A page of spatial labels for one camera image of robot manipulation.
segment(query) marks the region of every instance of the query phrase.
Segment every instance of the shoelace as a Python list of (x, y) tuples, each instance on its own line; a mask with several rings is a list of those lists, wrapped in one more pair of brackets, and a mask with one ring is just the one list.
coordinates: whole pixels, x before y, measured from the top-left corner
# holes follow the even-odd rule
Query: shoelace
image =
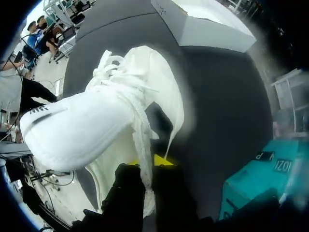
[(142, 80), (144, 71), (135, 68), (134, 60), (127, 66), (123, 65), (124, 58), (111, 56), (110, 51), (105, 51), (98, 68), (93, 71), (86, 90), (97, 86), (109, 86), (119, 99), (128, 103), (135, 112), (135, 120), (132, 124), (134, 129), (133, 140), (140, 161), (141, 179), (146, 188), (145, 199), (148, 208), (154, 207), (154, 194), (151, 190), (152, 181), (152, 158), (150, 153), (151, 129), (144, 110), (144, 91), (148, 88)]

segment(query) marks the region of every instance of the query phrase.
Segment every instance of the wire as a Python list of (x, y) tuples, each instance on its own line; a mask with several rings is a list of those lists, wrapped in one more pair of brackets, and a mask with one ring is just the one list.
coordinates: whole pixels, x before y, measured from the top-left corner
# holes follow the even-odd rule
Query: wire
[(53, 212), (54, 212), (54, 214), (55, 214), (54, 204), (53, 204), (52, 198), (51, 198), (51, 196), (50, 196), (50, 194), (49, 194), (49, 192), (48, 192), (47, 188), (45, 187), (45, 185), (44, 185), (44, 184), (42, 184), (42, 183), (40, 182), (40, 180), (38, 180), (38, 181), (39, 181), (39, 183), (40, 183), (40, 184), (44, 187), (44, 189), (46, 190), (46, 192), (47, 192), (47, 194), (48, 194), (48, 197), (49, 197), (49, 200), (50, 200), (50, 204), (52, 205)]
[(8, 137), (10, 134), (11, 134), (11, 133), (5, 135), (5, 136), (0, 140), (0, 142), (2, 142), (2, 141), (3, 141), (6, 137)]
[(73, 180), (74, 180), (75, 173), (74, 173), (74, 171), (72, 171), (72, 172), (73, 172), (73, 178), (72, 178), (72, 180), (71, 180), (69, 183), (64, 184), (64, 185), (60, 185), (60, 184), (57, 184), (57, 183), (54, 183), (54, 182), (51, 182), (51, 181), (45, 180), (44, 178), (42, 178), (42, 179), (43, 179), (43, 180), (45, 180), (45, 181), (46, 181), (46, 182), (48, 182), (48, 183), (53, 184), (53, 185), (57, 185), (57, 186), (67, 186), (67, 185), (71, 184), (71, 183), (73, 182)]
[(14, 68), (16, 69), (16, 71), (17, 71), (17, 73), (18, 73), (18, 75), (19, 75), (19, 77), (20, 77), (21, 83), (23, 83), (23, 77), (22, 77), (22, 75), (19, 73), (18, 68), (15, 66), (14, 62), (11, 61), (11, 58), (10, 58), (10, 57), (9, 57), (9, 61), (13, 64)]
[(48, 80), (42, 80), (42, 81), (37, 81), (37, 82), (49, 82), (53, 87), (54, 87), (54, 91), (56, 92), (56, 88), (55, 88), (55, 85), (51, 82), (51, 81), (48, 81)]
[(40, 228), (39, 232), (42, 232), (42, 231), (45, 231), (45, 230), (48, 230), (48, 229), (53, 230), (53, 228), (51, 228), (49, 226), (45, 226), (45, 227)]

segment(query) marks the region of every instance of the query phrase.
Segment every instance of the person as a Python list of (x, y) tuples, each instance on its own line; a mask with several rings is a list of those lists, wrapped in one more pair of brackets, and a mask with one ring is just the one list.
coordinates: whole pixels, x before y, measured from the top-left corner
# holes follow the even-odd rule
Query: person
[(53, 56), (57, 54), (58, 49), (55, 46), (55, 39), (49, 37), (44, 38), (44, 41), (41, 41), (44, 37), (43, 30), (37, 29), (37, 24), (35, 21), (29, 24), (27, 30), (30, 32), (27, 43), (36, 51), (36, 53), (43, 54), (49, 50)]
[(44, 15), (42, 15), (42, 16), (40, 16), (40, 17), (38, 18), (37, 23), (38, 23), (37, 29), (42, 29), (42, 30), (44, 30), (44, 29), (47, 28), (47, 22), (46, 22), (46, 19), (45, 19), (45, 16), (44, 16)]
[[(46, 22), (46, 19), (45, 19), (45, 16), (42, 15), (38, 18), (37, 20), (37, 29), (42, 29), (43, 32), (47, 29), (47, 22)], [(52, 30), (52, 37), (55, 39), (56, 41), (56, 35), (57, 34), (61, 34), (62, 33), (62, 30), (60, 27), (54, 27), (53, 30)]]
[(38, 82), (29, 80), (31, 73), (20, 67), (24, 62), (0, 61), (0, 110), (7, 112), (27, 111), (43, 106), (32, 97), (56, 102), (57, 97)]

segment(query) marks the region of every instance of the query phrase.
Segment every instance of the sneaker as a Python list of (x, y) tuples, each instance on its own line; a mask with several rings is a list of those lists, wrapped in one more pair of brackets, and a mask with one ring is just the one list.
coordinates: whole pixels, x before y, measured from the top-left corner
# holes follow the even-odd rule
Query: sneaker
[(138, 159), (146, 188), (146, 216), (155, 206), (150, 151), (155, 135), (145, 114), (153, 102), (173, 124), (170, 145), (184, 113), (166, 60), (146, 46), (132, 48), (124, 58), (105, 51), (84, 93), (27, 113), (21, 119), (21, 131), (45, 166), (56, 171), (86, 166), (96, 184), (99, 208), (115, 181), (117, 167)]

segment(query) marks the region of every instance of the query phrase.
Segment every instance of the white shoebox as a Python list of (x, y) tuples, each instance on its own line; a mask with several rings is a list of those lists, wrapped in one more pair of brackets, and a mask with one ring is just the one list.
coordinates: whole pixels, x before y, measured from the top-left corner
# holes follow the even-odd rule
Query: white shoebox
[(179, 46), (246, 52), (256, 41), (243, 22), (215, 0), (151, 0)]

